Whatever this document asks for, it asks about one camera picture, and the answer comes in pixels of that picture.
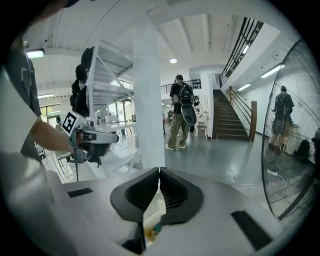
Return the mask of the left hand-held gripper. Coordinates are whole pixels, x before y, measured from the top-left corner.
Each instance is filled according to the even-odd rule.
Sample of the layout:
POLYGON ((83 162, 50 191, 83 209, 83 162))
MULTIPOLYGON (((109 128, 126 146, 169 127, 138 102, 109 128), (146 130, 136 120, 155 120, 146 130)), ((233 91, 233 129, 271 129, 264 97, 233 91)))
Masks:
POLYGON ((74 148, 74 153, 67 157, 67 161, 75 164, 90 162, 101 166, 101 157, 107 154, 111 144, 119 141, 117 134, 96 130, 92 121, 73 111, 63 116, 61 128, 74 148))

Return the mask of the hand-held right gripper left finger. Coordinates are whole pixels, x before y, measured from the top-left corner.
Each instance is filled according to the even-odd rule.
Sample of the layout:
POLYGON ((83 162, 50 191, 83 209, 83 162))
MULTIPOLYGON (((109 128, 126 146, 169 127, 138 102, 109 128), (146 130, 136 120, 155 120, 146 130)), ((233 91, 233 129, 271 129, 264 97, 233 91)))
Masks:
POLYGON ((123 220, 142 221, 143 215, 158 190, 159 168, 117 186, 110 195, 110 202, 123 220))

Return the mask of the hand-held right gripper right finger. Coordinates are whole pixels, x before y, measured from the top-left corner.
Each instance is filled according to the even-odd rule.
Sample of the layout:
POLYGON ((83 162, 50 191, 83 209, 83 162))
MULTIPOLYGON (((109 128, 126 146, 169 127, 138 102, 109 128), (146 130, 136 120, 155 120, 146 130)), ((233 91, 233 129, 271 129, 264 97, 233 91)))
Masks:
POLYGON ((166 167, 159 171, 160 191, 166 213, 161 217, 163 225, 183 224, 191 220, 202 208, 202 190, 166 167))

